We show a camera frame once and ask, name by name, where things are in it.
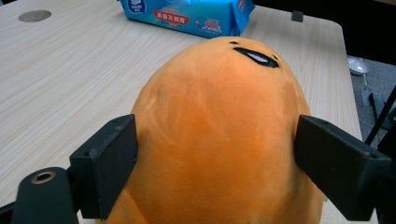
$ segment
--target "gudetama plush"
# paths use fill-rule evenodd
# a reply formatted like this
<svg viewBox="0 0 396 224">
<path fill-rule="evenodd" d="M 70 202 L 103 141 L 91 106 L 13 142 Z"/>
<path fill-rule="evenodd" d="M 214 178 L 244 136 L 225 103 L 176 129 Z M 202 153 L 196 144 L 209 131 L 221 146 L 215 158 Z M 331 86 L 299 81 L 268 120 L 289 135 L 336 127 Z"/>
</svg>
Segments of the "gudetama plush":
<svg viewBox="0 0 396 224">
<path fill-rule="evenodd" d="M 323 194 L 293 158 L 309 108 L 263 43 L 218 37 L 182 50 L 132 113 L 137 163 L 107 223 L 319 223 Z"/>
</svg>

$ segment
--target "orange fabric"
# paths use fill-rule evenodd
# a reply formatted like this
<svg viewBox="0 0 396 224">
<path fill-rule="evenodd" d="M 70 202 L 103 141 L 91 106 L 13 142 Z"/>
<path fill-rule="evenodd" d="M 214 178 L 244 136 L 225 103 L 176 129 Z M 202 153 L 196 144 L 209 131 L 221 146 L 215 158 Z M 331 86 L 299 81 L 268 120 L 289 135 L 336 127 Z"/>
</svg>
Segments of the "orange fabric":
<svg viewBox="0 0 396 224">
<path fill-rule="evenodd" d="M 107 223 L 319 223 L 323 195 L 292 153 L 309 108 L 286 62 L 263 43 L 218 37 L 181 51 L 132 113 L 138 159 Z"/>
</svg>

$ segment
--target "table hole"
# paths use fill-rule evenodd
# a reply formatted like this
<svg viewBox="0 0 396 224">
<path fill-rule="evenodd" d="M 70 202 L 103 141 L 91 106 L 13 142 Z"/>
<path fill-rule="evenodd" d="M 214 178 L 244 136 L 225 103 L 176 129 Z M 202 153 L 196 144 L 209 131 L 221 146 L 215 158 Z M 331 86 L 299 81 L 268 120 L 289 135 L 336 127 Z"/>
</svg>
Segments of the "table hole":
<svg viewBox="0 0 396 224">
<path fill-rule="evenodd" d="M 51 13 L 47 10 L 33 10 L 21 14 L 18 19 L 25 22 L 43 21 L 50 17 Z"/>
</svg>

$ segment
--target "black plastic bracket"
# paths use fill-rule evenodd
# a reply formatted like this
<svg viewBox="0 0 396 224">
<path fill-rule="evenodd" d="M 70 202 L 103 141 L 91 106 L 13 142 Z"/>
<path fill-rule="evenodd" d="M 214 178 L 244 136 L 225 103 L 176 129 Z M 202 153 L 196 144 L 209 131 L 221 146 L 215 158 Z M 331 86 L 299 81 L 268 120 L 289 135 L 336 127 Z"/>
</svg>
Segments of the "black plastic bracket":
<svg viewBox="0 0 396 224">
<path fill-rule="evenodd" d="M 346 219 L 368 221 L 375 205 L 383 204 L 377 201 L 379 183 L 392 159 L 330 122 L 300 116 L 294 156 Z"/>
<path fill-rule="evenodd" d="M 134 115 L 111 120 L 70 156 L 71 173 L 86 197 L 83 217 L 108 217 L 136 159 Z"/>
<path fill-rule="evenodd" d="M 291 12 L 291 20 L 292 21 L 299 21 L 303 22 L 304 20 L 304 13 L 302 11 L 293 10 Z"/>
<path fill-rule="evenodd" d="M 137 159 L 134 115 L 109 121 L 71 156 L 71 166 L 26 176 L 17 200 L 0 209 L 1 223 L 78 223 L 107 219 Z"/>
</svg>

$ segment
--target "plush toy mouth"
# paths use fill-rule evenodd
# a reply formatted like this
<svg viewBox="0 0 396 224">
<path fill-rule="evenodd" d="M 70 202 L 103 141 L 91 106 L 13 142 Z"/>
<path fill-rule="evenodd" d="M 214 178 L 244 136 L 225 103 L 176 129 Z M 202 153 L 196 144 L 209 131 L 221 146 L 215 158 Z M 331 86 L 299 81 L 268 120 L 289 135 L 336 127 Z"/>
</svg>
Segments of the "plush toy mouth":
<svg viewBox="0 0 396 224">
<path fill-rule="evenodd" d="M 247 56 L 249 59 L 253 60 L 253 62 L 258 63 L 260 65 L 266 67 L 272 67 L 272 68 L 279 67 L 279 64 L 274 59 L 264 54 L 261 54 L 257 51 L 251 49 L 244 49 L 244 48 L 233 48 L 233 49 Z"/>
</svg>

